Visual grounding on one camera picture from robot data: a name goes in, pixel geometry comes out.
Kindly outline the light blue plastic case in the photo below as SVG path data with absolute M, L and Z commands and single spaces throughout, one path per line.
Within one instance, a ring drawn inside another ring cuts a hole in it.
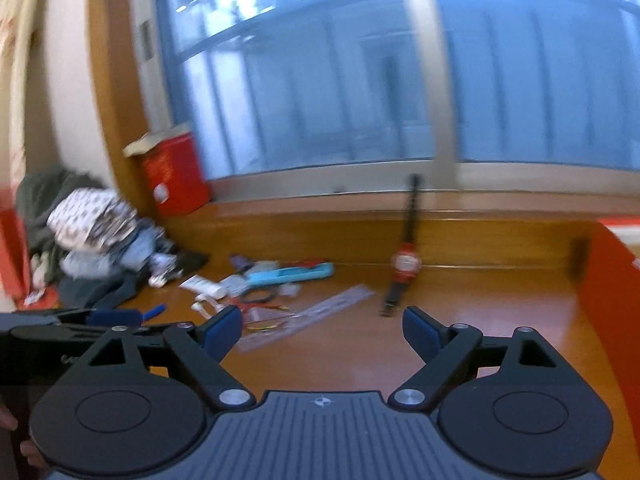
M 250 287 L 268 287 L 288 283 L 323 280 L 334 274 L 334 265 L 330 262 L 318 263 L 315 266 L 290 266 L 271 271 L 255 272 L 247 275 Z

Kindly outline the red small object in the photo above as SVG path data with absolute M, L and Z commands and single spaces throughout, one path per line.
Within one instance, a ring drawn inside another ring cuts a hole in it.
M 291 263 L 291 266 L 300 266 L 301 268 L 314 268 L 320 264 L 326 263 L 326 259 L 306 259 Z

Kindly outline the white cosmetic tube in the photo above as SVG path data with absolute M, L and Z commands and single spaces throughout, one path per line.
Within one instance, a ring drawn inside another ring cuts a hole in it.
M 221 300 L 228 295 L 228 289 L 217 282 L 209 281 L 199 275 L 193 275 L 187 278 L 180 285 L 180 288 L 195 292 L 197 295 L 205 296 L 215 300 Z

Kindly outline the pile of clothes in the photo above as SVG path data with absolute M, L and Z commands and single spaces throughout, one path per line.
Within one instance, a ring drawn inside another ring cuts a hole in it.
M 114 310 L 137 296 L 154 252 L 177 255 L 162 228 L 112 188 L 63 167 L 24 177 L 15 194 L 32 280 L 66 308 Z

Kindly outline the black pouch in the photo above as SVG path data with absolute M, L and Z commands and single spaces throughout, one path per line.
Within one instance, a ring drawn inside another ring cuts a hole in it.
M 189 275 L 208 263 L 209 255 L 202 252 L 180 252 L 176 257 L 175 269 L 181 275 Z

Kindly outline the white shuttlecock left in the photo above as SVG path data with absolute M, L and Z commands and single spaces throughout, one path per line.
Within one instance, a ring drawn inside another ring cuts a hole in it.
M 151 275 L 148 284 L 154 288 L 162 288 L 167 283 L 182 277 L 176 255 L 154 252 L 149 258 L 149 270 Z

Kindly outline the purple plastic block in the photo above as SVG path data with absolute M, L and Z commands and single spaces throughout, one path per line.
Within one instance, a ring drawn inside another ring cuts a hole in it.
M 252 260 L 251 258 L 242 256 L 240 254 L 232 254 L 229 257 L 229 260 L 232 265 L 232 268 L 235 270 L 236 273 L 239 273 L 239 274 L 245 273 L 255 265 L 254 260 Z

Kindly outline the red wrist watch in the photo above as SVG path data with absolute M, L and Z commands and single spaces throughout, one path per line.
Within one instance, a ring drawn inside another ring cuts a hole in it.
M 402 296 L 418 275 L 422 262 L 416 250 L 416 224 L 418 223 L 419 196 L 422 178 L 420 174 L 409 176 L 409 196 L 398 251 L 392 257 L 393 279 L 385 296 L 381 314 L 391 316 L 399 306 Z

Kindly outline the transparent plastic ruler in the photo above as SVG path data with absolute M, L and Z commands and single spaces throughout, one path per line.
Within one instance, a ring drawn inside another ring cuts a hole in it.
M 337 295 L 318 302 L 318 304 L 314 304 L 302 312 L 285 318 L 279 327 L 260 330 L 259 332 L 243 336 L 235 348 L 241 352 L 249 352 L 262 348 L 267 344 L 272 344 L 280 339 L 288 338 L 302 330 L 306 330 L 307 327 L 319 323 L 325 318 L 355 304 L 359 304 L 364 300 L 368 300 L 373 296 L 374 291 L 367 286 L 357 285 L 351 287 L 344 290 L 344 292 L 340 292 Z

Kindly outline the red tea box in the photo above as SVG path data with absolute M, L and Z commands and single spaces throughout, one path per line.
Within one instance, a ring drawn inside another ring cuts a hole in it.
M 189 124 L 145 133 L 122 154 L 140 162 L 162 217 L 187 216 L 212 199 Z

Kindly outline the red cardboard storage box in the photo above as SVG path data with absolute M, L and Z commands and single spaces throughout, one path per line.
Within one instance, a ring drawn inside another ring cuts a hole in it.
M 578 304 L 596 331 L 639 437 L 639 219 L 593 222 Z

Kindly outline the window aluminium frame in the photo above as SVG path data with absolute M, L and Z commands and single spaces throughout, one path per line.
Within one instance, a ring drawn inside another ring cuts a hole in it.
M 130 0 L 223 200 L 639 191 L 639 0 Z

